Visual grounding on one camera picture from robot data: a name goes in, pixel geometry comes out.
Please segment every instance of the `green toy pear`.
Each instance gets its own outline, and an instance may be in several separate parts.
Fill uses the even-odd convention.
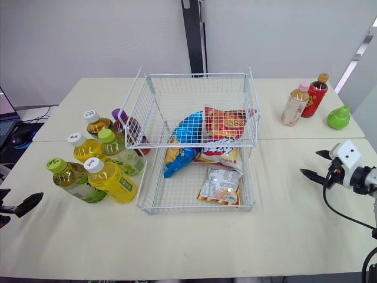
[[[340,130],[348,125],[350,117],[349,107],[342,106],[330,112],[328,115],[328,125],[333,129]]]

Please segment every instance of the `white wire basket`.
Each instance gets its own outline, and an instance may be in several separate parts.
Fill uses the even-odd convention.
[[[141,72],[142,68],[137,73],[122,109],[127,105]],[[170,135],[161,139],[162,133],[166,130],[173,133],[182,120],[204,110],[205,105],[219,110],[244,110],[246,113],[244,132],[232,143],[232,146],[256,145],[260,109],[252,72],[249,69],[248,73],[145,75],[136,102],[129,113],[135,119],[128,119],[127,123],[123,124],[127,136],[132,139],[126,139],[127,148],[213,146],[205,131],[202,131],[203,135],[199,143],[171,143]]]
[[[254,87],[251,69],[248,73],[221,74],[150,74],[140,77],[137,73],[134,84],[128,92],[122,109],[127,105],[136,82],[142,79],[141,88],[129,114],[125,128],[125,143],[128,149],[155,148],[156,156],[149,174],[143,174],[136,204],[149,214],[180,212],[227,212],[250,211],[254,204],[254,186],[249,158],[251,147],[257,143],[257,127],[260,109]],[[198,194],[208,179],[209,168],[224,168],[219,164],[190,163],[164,177],[164,160],[169,147],[214,147],[203,129],[198,143],[172,143],[171,135],[189,115],[204,110],[208,105],[218,110],[235,110],[245,113],[244,131],[232,141],[232,147],[239,147],[244,174],[240,179],[239,205],[222,205],[217,202],[199,200]]]
[[[170,133],[165,128],[161,136]],[[186,212],[237,212],[250,211],[254,204],[254,184],[252,170],[245,150],[240,149],[244,175],[239,183],[239,205],[222,205],[198,199],[204,181],[208,179],[208,169],[224,169],[219,164],[190,163],[175,172],[171,178],[164,177],[164,159],[167,148],[158,148],[153,161],[149,182],[138,193],[136,205],[148,214]]]

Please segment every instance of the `laptop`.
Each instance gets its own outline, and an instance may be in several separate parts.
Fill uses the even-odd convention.
[[[0,147],[12,133],[18,121],[20,121],[19,115],[0,88]]]

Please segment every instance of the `food package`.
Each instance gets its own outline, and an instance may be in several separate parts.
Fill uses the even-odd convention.
[[[204,147],[195,162],[221,163],[243,173],[240,151],[232,144],[241,138],[246,124],[244,110],[222,111],[205,106],[204,119],[208,141],[213,147]]]
[[[185,118],[174,130],[170,143],[199,143],[203,124],[203,111]],[[164,177],[171,177],[176,171],[187,166],[200,153],[200,147],[169,148],[166,150]]]
[[[198,199],[219,202],[223,205],[239,205],[239,180],[241,174],[229,169],[209,169]]]

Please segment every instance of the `blue snack bag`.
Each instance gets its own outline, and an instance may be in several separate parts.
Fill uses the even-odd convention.
[[[203,124],[203,111],[185,118],[173,131],[170,143],[199,143]],[[200,153],[201,147],[169,148],[165,156],[164,177],[171,177],[176,171],[187,166]]]

